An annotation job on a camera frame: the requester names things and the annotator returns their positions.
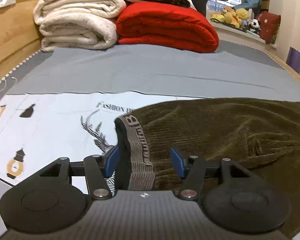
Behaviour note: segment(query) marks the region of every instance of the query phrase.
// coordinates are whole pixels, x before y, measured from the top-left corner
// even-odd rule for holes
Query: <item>panda plush toy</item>
[[[260,21],[257,19],[253,19],[250,21],[250,29],[251,32],[255,33],[255,34],[259,34],[259,31],[261,31],[260,28]]]

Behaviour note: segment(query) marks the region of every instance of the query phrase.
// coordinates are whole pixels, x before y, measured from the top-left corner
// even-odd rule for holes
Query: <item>wooden headboard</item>
[[[32,12],[38,0],[17,0],[0,8],[0,78],[40,48]]]

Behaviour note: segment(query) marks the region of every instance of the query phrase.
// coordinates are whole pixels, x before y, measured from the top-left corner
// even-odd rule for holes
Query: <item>stuffed animal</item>
[[[237,14],[237,17],[240,18],[242,20],[242,26],[247,25],[247,20],[249,19],[249,13],[246,9],[244,8],[240,8],[238,10],[235,11]]]
[[[238,21],[239,25],[242,26],[242,20],[240,18],[237,18],[237,21]]]
[[[225,14],[225,22],[228,23],[228,24],[233,25],[237,29],[240,28],[240,25],[238,23],[237,17],[234,17],[231,12],[227,12]]]
[[[251,32],[253,32],[254,34],[259,34],[259,31],[261,31],[261,28],[260,28],[260,21],[257,20],[257,19],[253,19],[251,22],[250,22],[250,29],[249,29]]]
[[[227,12],[232,13],[233,16],[237,16],[235,10],[233,10],[230,6],[224,6],[224,8],[222,9],[222,15],[224,16]]]
[[[210,20],[216,23],[224,23],[225,17],[222,14],[211,14]]]

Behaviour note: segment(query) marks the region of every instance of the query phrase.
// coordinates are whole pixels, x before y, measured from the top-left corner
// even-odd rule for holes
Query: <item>red cushion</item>
[[[260,13],[257,19],[260,21],[260,38],[264,39],[267,44],[270,44],[273,40],[273,36],[275,36],[278,32],[279,24],[281,22],[281,15],[264,11]]]
[[[120,44],[145,43],[213,52],[219,45],[217,32],[192,8],[156,2],[129,5],[116,22]]]

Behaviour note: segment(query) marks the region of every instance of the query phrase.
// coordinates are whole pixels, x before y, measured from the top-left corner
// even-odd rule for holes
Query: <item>folded white blanket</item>
[[[117,17],[126,7],[124,0],[39,0],[33,16],[41,24],[50,13],[90,13],[104,18]]]
[[[39,31],[45,36],[41,41],[43,51],[55,47],[107,49],[118,40],[115,23],[89,13],[50,13]]]

